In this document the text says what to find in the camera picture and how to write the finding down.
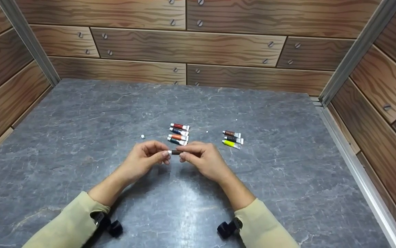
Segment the marble surface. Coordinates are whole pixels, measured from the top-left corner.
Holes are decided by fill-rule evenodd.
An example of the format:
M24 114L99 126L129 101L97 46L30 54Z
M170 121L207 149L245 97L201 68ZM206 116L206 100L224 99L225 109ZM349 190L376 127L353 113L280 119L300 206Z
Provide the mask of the marble surface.
M0 147L0 247L20 247L125 159L135 143L168 143L171 122L217 144L228 165L303 248L389 247L306 94L63 80ZM222 130L242 132L240 151ZM233 217L222 190L176 158L127 189L118 239L87 247L237 248L216 233Z

